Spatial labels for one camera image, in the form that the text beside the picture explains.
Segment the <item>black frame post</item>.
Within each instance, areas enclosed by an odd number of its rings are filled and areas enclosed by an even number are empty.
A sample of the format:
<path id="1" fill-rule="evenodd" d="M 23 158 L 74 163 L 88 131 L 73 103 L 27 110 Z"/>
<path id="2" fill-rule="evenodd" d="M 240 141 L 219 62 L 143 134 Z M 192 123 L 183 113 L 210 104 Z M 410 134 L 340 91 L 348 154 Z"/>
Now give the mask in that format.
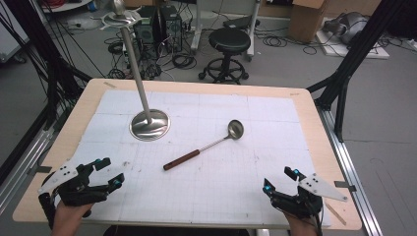
<path id="1" fill-rule="evenodd" d="M 310 93 L 319 89 L 324 90 L 315 99 L 315 104 L 324 111 L 330 111 L 331 105 L 337 100 L 333 131 L 342 143 L 342 128 L 349 82 L 406 2 L 407 0 L 382 0 L 335 72 L 326 79 L 307 87 L 307 91 Z"/>
<path id="2" fill-rule="evenodd" d="M 3 1 L 36 49 L 34 54 L 12 26 L 0 18 L 0 23 L 29 55 L 39 78 L 47 83 L 47 105 L 42 115 L 46 126 L 50 127 L 58 119 L 59 104 L 65 101 L 74 104 L 84 91 L 77 79 L 88 83 L 92 76 L 64 59 L 34 8 L 35 3 L 31 0 Z"/>

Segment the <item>white grid mat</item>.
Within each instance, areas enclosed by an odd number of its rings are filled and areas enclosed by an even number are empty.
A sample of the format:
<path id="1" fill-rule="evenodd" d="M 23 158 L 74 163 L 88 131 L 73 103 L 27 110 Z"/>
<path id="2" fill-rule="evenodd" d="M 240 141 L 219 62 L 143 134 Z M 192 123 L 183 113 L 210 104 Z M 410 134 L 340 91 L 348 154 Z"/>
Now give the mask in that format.
<path id="1" fill-rule="evenodd" d="M 284 173 L 305 175 L 315 168 L 290 98 L 238 94 L 157 92 L 151 107 L 168 114 L 171 125 L 160 139 L 144 142 L 129 126 L 141 105 L 133 90 L 109 90 L 69 157 L 76 165 L 109 157 L 111 164 L 90 176 L 101 185 L 123 173 L 122 187 L 96 204 L 89 221 L 140 224 L 280 226 L 286 220 L 263 192 L 267 178 L 277 191 L 297 192 Z M 165 171 L 163 165 L 227 136 L 227 125 L 244 126 L 239 140 L 226 140 Z"/>

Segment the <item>grey tape piece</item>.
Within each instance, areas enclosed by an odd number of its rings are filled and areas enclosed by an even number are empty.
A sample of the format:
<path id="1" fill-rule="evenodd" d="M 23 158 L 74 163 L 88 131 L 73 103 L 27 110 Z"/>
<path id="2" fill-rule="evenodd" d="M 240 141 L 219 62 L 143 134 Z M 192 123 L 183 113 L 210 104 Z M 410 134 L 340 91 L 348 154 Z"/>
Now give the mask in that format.
<path id="1" fill-rule="evenodd" d="M 29 170 L 28 174 L 34 175 L 36 173 L 49 173 L 51 169 L 51 166 L 35 166 Z"/>
<path id="2" fill-rule="evenodd" d="M 336 188 L 345 188 L 347 189 L 350 193 L 352 192 L 356 192 L 357 189 L 355 187 L 355 185 L 350 185 L 348 182 L 346 181 L 334 181 L 334 186 Z"/>

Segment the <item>steel utensil stand with hooks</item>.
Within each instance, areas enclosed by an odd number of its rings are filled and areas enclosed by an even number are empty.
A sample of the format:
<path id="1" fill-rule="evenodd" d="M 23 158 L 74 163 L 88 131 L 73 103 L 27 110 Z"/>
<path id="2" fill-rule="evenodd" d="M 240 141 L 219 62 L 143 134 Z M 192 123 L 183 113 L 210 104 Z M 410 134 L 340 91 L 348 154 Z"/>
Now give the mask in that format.
<path id="1" fill-rule="evenodd" d="M 101 17 L 102 29 L 119 29 L 128 55 L 143 111 L 131 121 L 130 133 L 140 141 L 151 142 L 163 137 L 170 128 L 168 115 L 157 109 L 150 109 L 142 77 L 140 75 L 135 49 L 130 36 L 130 27 L 142 20 L 136 11 L 127 10 L 124 0 L 111 0 L 112 11 Z"/>

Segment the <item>brown cardboard box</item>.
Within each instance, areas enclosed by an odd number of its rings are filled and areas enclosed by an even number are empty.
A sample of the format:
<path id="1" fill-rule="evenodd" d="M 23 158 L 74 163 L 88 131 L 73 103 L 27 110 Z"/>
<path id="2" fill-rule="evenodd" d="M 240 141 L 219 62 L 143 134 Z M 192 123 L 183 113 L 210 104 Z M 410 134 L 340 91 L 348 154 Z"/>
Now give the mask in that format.
<path id="1" fill-rule="evenodd" d="M 328 0 L 293 0 L 288 35 L 300 42 L 310 42 L 324 17 Z"/>

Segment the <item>white stand leg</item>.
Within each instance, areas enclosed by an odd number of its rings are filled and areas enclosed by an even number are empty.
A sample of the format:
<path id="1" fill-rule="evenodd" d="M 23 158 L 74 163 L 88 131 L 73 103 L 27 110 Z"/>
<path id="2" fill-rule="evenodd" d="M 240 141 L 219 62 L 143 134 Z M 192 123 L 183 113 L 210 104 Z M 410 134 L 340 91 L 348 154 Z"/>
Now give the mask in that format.
<path id="1" fill-rule="evenodd" d="M 251 62 L 255 55 L 255 28 L 256 28 L 257 16 L 259 14 L 261 2 L 262 0 L 255 0 L 253 12 L 251 15 L 251 23 L 250 23 L 250 27 L 248 30 L 248 36 L 251 39 L 251 45 L 246 51 L 246 59 L 248 62 Z"/>
<path id="2" fill-rule="evenodd" d="M 203 0 L 197 0 L 196 3 L 196 26 L 194 30 L 194 36 L 190 45 L 191 52 L 196 54 L 199 48 L 200 39 L 202 35 L 202 4 Z"/>

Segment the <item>thin wooden stick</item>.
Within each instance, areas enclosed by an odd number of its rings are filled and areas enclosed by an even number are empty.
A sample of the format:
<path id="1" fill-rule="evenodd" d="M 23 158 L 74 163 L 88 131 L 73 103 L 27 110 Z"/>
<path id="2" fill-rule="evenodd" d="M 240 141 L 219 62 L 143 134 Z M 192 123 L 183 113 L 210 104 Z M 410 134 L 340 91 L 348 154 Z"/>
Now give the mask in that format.
<path id="1" fill-rule="evenodd" d="M 347 222 L 342 218 L 342 216 L 332 207 L 329 203 L 325 202 L 326 207 L 328 210 L 334 215 L 334 217 L 342 224 L 346 225 Z"/>

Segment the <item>person's left hand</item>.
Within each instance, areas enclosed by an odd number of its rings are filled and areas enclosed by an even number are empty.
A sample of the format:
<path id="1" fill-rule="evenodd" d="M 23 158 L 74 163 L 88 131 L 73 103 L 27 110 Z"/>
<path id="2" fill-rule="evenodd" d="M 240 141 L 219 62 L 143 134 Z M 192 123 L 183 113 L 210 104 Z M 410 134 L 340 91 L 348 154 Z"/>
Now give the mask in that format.
<path id="1" fill-rule="evenodd" d="M 56 208 L 54 224 L 50 236 L 75 236 L 83 216 L 92 208 L 92 204 L 66 206 L 60 202 Z"/>

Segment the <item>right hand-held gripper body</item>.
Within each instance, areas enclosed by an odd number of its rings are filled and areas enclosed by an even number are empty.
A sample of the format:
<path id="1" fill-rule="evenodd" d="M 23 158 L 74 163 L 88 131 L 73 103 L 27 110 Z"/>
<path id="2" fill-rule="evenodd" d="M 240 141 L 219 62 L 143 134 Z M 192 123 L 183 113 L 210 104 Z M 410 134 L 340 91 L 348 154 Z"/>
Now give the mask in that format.
<path id="1" fill-rule="evenodd" d="M 297 180 L 297 194 L 289 196 L 277 192 L 277 197 L 270 199 L 273 207 L 296 215 L 299 218 L 317 216 L 323 209 L 323 198 L 346 202 L 347 197 L 334 186 L 313 173 L 304 176 L 300 173 Z"/>

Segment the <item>aluminium rail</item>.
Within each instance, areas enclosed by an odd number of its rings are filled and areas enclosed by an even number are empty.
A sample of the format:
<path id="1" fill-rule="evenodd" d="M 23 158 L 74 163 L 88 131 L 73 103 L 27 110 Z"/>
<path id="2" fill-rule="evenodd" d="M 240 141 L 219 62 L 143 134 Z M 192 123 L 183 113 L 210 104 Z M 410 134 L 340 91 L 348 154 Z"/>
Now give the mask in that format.
<path id="1" fill-rule="evenodd" d="M 6 210 L 25 180 L 34 171 L 36 163 L 47 153 L 47 148 L 54 138 L 55 130 L 41 129 L 30 140 L 29 145 L 18 155 L 18 162 L 12 168 L 11 173 L 0 185 L 0 215 Z"/>
<path id="2" fill-rule="evenodd" d="M 341 173 L 348 186 L 353 202 L 358 210 L 362 226 L 368 236 L 384 236 L 380 224 L 373 212 L 370 202 L 366 196 L 362 182 L 357 174 L 353 161 L 348 152 L 347 146 L 341 142 L 333 128 L 335 127 L 335 120 L 330 111 L 323 111 L 318 109 L 318 113 L 322 119 L 325 130 L 327 131 L 330 144 L 335 153 L 336 160 L 341 169 Z"/>

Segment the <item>black computer tower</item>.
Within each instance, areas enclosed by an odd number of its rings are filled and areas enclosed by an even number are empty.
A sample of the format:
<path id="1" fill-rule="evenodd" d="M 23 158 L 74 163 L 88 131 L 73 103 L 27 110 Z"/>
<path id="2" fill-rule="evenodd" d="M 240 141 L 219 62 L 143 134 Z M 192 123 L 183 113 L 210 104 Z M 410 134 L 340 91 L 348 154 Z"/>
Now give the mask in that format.
<path id="1" fill-rule="evenodd" d="M 168 51 L 182 50 L 182 18 L 176 8 L 171 5 L 161 6 L 159 9 L 163 42 Z"/>
<path id="2" fill-rule="evenodd" d="M 134 25 L 136 38 L 143 43 L 157 43 L 160 40 L 159 19 L 155 6 L 142 6 L 136 12 L 142 17 Z"/>

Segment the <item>black round stool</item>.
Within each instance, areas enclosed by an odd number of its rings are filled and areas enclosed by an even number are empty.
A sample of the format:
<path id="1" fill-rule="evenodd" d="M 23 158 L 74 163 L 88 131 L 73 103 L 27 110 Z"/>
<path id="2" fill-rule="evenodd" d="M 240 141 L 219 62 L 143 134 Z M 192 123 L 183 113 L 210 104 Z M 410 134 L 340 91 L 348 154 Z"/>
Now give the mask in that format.
<path id="1" fill-rule="evenodd" d="M 208 36 L 208 42 L 223 57 L 209 61 L 198 75 L 200 80 L 209 75 L 214 83 L 233 82 L 240 85 L 241 79 L 249 78 L 244 66 L 233 59 L 251 46 L 251 39 L 245 32 L 240 29 L 216 29 Z"/>

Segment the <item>steel ladle with brown handle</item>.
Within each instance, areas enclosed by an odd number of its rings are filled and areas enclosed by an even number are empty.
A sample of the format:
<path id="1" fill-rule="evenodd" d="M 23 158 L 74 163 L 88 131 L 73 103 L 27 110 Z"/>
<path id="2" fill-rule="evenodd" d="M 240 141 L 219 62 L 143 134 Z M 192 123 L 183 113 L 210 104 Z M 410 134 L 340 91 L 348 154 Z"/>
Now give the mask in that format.
<path id="1" fill-rule="evenodd" d="M 195 150 L 193 150 L 193 151 L 191 151 L 191 152 L 189 152 L 187 154 L 184 154 L 184 155 L 182 155 L 182 156 L 180 156 L 180 157 L 178 157 L 178 158 L 176 158 L 176 159 L 174 159 L 174 160 L 172 160 L 172 161 L 164 164 L 163 165 L 163 169 L 165 171 L 170 170 L 170 169 L 172 169 L 172 168 L 174 168 L 174 167 L 176 167 L 176 166 L 178 166 L 178 165 L 180 165 L 180 164 L 182 164 L 182 163 L 190 160 L 191 158 L 193 158 L 195 156 L 198 156 L 202 151 L 204 151 L 204 150 L 206 150 L 208 148 L 211 148 L 211 147 L 213 147 L 213 146 L 215 146 L 215 145 L 217 145 L 217 144 L 219 144 L 219 143 L 221 143 L 223 141 L 226 141 L 226 140 L 234 140 L 234 141 L 239 140 L 243 136 L 243 134 L 244 134 L 244 126 L 243 126 L 243 124 L 240 121 L 238 121 L 238 120 L 231 120 L 228 123 L 228 125 L 227 125 L 227 136 L 226 137 L 224 137 L 224 138 L 222 138 L 222 139 L 220 139 L 220 140 L 218 140 L 216 142 L 213 142 L 212 144 L 209 144 L 209 145 L 207 145 L 205 147 L 202 147 L 200 149 L 195 149 Z"/>

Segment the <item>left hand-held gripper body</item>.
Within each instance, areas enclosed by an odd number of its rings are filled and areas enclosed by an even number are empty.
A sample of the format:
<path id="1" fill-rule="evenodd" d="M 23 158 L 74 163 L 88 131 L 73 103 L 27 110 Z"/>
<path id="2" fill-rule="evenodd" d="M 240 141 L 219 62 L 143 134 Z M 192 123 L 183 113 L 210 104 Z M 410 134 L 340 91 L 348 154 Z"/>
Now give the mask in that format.
<path id="1" fill-rule="evenodd" d="M 76 166 L 71 161 L 67 161 L 45 179 L 37 191 L 38 199 L 44 207 L 51 206 L 53 197 L 49 191 L 53 190 L 59 195 L 61 201 L 70 207 L 105 201 L 109 195 L 106 193 L 107 184 L 91 187 L 90 175 L 86 164 Z"/>

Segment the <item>person's right hand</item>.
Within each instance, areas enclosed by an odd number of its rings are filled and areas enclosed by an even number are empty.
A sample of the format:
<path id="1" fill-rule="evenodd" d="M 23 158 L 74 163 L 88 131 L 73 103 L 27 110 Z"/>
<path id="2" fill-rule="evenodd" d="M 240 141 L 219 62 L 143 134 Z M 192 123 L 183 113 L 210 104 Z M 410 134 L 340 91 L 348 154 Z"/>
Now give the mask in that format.
<path id="1" fill-rule="evenodd" d="M 290 226 L 291 236 L 319 236 L 316 222 L 311 218 L 299 218 L 288 212 L 284 213 Z"/>

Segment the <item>white flat board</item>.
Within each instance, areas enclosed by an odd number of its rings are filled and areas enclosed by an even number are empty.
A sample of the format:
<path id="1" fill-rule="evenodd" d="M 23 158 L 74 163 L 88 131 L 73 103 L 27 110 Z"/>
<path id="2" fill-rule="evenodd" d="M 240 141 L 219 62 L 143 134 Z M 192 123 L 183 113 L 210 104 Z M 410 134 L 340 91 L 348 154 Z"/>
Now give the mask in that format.
<path id="1" fill-rule="evenodd" d="M 349 52 L 347 45 L 330 32 L 316 33 L 316 40 L 326 56 L 345 57 Z M 366 56 L 367 59 L 385 59 L 389 58 L 388 53 L 376 43 Z"/>

